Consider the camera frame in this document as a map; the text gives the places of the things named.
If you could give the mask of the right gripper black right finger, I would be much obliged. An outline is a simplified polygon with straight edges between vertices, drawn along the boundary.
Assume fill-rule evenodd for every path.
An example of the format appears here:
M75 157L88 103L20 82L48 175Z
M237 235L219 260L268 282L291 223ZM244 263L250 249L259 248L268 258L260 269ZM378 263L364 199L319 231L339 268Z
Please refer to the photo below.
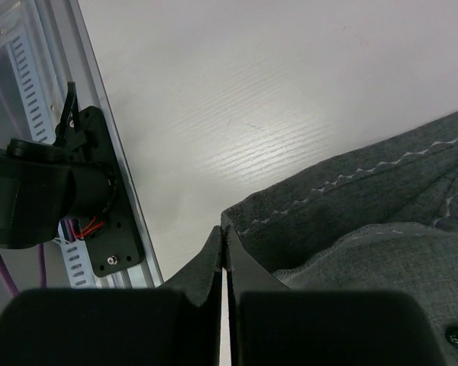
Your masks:
M231 225L225 229L224 253L224 268L227 272L231 364L241 365L239 356L242 345L238 335L241 296L246 292L288 291L289 288L272 276L247 252L237 231Z

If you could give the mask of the grey cloth napkin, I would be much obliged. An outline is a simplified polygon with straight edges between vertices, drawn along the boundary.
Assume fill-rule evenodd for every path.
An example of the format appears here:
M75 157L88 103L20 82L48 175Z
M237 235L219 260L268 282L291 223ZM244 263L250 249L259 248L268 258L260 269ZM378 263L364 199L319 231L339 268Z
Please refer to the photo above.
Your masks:
M458 111L313 165L226 209L223 226L296 290L396 290L445 361L458 326Z

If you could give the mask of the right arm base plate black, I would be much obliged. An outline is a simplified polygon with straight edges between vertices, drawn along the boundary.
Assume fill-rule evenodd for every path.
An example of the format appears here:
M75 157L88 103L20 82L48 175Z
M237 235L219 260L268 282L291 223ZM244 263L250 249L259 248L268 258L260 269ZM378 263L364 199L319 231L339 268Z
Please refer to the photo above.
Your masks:
M145 250L108 125L101 109L80 109L74 82L55 132L71 171L66 216L77 221L73 235L85 243L95 276L140 264Z

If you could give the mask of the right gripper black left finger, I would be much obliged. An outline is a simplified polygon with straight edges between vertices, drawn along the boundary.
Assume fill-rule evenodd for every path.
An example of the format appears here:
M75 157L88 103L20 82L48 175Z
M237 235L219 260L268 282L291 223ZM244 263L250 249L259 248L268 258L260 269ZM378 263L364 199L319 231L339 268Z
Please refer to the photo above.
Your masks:
M153 291L154 365L218 365L223 233L214 226L201 251Z

